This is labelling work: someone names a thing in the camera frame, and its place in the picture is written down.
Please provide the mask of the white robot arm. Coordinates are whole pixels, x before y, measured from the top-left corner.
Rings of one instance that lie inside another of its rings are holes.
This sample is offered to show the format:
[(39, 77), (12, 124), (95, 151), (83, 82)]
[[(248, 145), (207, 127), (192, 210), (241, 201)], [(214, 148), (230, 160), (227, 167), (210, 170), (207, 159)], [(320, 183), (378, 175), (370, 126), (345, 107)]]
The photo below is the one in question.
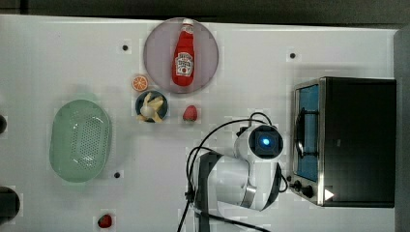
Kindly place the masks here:
[(267, 229), (225, 217), (220, 204), (262, 212), (280, 193), (283, 139), (275, 126), (256, 124), (237, 132), (233, 153), (207, 152), (193, 165), (195, 232)]

